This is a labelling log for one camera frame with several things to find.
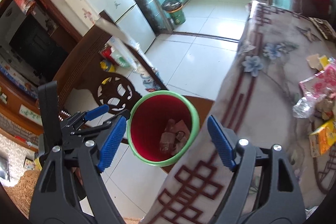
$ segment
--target wooden door frame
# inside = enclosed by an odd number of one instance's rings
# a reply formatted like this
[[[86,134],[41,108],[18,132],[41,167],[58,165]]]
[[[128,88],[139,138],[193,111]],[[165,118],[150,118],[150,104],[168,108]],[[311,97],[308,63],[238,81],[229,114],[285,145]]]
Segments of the wooden door frame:
[[[13,0],[1,0],[0,1],[0,17],[6,11],[7,7],[11,4]],[[53,4],[51,0],[37,0],[38,3],[43,5],[43,9],[46,11],[48,16],[58,25],[62,26],[73,39],[78,43],[83,37],[82,35],[72,26],[72,24],[64,17],[64,15],[59,11],[59,9]]]

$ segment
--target green trash bin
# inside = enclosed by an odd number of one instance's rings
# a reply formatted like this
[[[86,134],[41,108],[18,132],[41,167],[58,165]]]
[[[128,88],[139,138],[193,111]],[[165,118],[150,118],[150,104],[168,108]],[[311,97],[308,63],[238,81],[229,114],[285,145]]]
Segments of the green trash bin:
[[[170,18],[174,21],[175,25],[181,25],[185,22],[185,16],[182,8],[183,6],[174,11],[167,11],[167,13],[169,13],[170,15]]]
[[[169,13],[175,25],[181,25],[185,22],[185,16],[182,11],[182,0],[165,0],[161,7]]]

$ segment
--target metal screw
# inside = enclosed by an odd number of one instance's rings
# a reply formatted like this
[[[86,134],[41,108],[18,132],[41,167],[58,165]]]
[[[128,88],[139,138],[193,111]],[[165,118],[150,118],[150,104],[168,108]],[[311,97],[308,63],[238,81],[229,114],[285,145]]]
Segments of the metal screw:
[[[56,146],[54,146],[53,148],[52,148],[52,151],[53,152],[58,152],[58,151],[60,151],[61,150],[61,148],[59,147],[59,145],[56,145]]]
[[[279,145],[279,144],[275,144],[275,145],[273,145],[273,149],[274,149],[275,151],[281,151],[282,147],[281,147],[281,145]]]
[[[249,141],[247,139],[240,139],[238,142],[241,146],[246,146],[249,144]]]
[[[87,147],[91,147],[91,146],[94,146],[95,145],[95,142],[93,140],[88,140],[85,142],[85,146]]]

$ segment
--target yellow box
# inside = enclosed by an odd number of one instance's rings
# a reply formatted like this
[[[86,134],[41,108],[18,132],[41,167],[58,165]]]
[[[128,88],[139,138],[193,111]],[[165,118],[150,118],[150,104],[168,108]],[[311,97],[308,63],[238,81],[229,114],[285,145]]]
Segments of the yellow box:
[[[323,155],[336,142],[334,119],[327,121],[309,135],[310,153],[312,157]]]

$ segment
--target red geometric pattern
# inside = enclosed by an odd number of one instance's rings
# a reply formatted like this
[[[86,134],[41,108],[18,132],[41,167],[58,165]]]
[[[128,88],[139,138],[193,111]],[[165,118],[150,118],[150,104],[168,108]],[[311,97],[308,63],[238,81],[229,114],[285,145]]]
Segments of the red geometric pattern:
[[[176,194],[170,193],[167,189],[159,194],[157,200],[163,205],[163,209],[148,224],[154,224],[160,217],[172,224],[181,224],[181,219],[195,224],[203,224],[199,221],[203,211],[195,208],[192,204],[200,195],[214,200],[224,188],[224,186],[212,181],[217,171],[217,167],[213,166],[217,155],[215,151],[207,162],[200,160],[193,170],[183,165],[175,174],[175,179],[182,186]]]

